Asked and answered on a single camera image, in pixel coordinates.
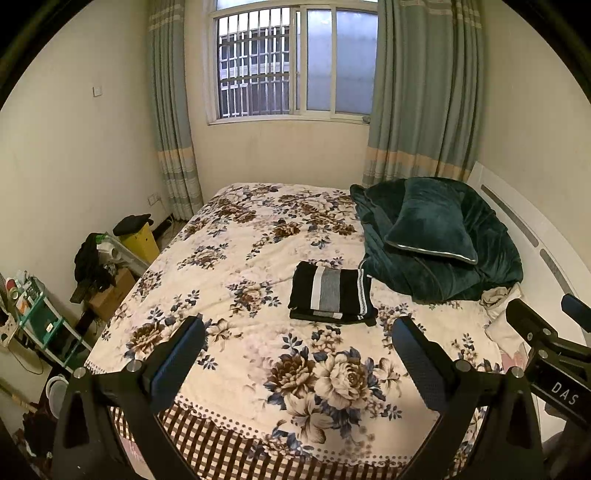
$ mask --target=dark green blanket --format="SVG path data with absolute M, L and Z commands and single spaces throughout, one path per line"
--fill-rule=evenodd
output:
M 363 267 L 367 274 L 421 303 L 479 300 L 485 290 L 522 281 L 519 252 L 494 210 L 465 183 L 437 180 L 446 182 L 460 196 L 464 226 L 478 254 L 478 263 L 469 265 L 385 243 L 404 200 L 405 179 L 399 179 L 368 189 L 351 186 L 351 197 L 365 231 Z

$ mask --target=white wall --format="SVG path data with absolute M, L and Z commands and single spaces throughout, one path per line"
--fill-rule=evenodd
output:
M 482 5 L 488 68 L 478 160 L 591 268 L 591 105 L 533 27 L 501 0 Z
M 276 120 L 208 125 L 203 100 L 201 0 L 187 0 L 185 65 L 191 134 L 205 200 L 236 181 L 278 181 L 348 189 L 360 183 L 369 127 Z
M 39 53 L 0 111 L 0 271 L 34 273 L 74 315 L 74 256 L 86 236 L 126 215 L 150 212 L 160 223 L 168 214 L 147 201 L 165 198 L 152 141 L 147 22 L 147 0 L 93 1 Z M 93 98 L 93 85 L 102 96 Z M 38 369 L 34 358 L 26 365 Z M 27 400 L 38 400 L 44 377 L 0 351 L 0 381 Z M 10 431 L 22 413 L 0 393 Z

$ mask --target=window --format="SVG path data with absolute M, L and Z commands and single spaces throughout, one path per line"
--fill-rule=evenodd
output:
M 378 17 L 373 0 L 217 0 L 216 117 L 371 113 Z

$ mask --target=floral quilt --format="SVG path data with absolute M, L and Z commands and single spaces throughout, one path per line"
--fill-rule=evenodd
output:
M 392 346 L 394 320 L 410 315 L 450 357 L 479 370 L 502 371 L 501 354 L 477 302 L 418 305 L 376 280 L 373 327 L 289 318 L 299 261 L 356 268 L 363 254 L 348 192 L 230 185 L 137 282 L 87 365 L 119 371 L 200 316 L 206 345 L 160 419 L 202 478 L 394 478 L 437 420 Z M 450 472 L 481 418 L 475 412 Z M 115 421 L 132 439 L 120 411 Z

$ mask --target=teal plastic shelf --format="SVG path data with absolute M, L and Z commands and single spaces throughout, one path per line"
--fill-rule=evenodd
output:
M 67 358 L 64 360 L 64 363 L 67 365 L 68 362 L 72 359 L 72 355 L 74 355 L 77 350 L 78 347 L 82 344 L 82 338 L 78 338 L 78 340 L 76 341 L 76 343 L 74 344 L 74 346 L 72 347 L 72 350 L 70 351 L 70 353 L 68 354 Z
M 51 339 L 54 337 L 56 332 L 60 329 L 60 327 L 64 323 L 64 321 L 65 321 L 64 317 L 60 317 L 57 320 L 57 322 L 55 322 L 53 324 L 53 328 L 43 336 L 43 348 L 47 348 L 47 345 L 49 344 L 49 342 L 51 342 Z
M 18 326 L 22 327 L 23 325 L 25 325 L 29 321 L 29 319 L 33 317 L 33 315 L 37 312 L 37 310 L 39 310 L 39 308 L 42 304 L 45 304 L 45 294 L 44 293 L 39 295 L 39 298 L 37 300 L 35 300 L 35 302 L 31 306 L 31 310 L 29 310 L 25 315 L 19 315 Z

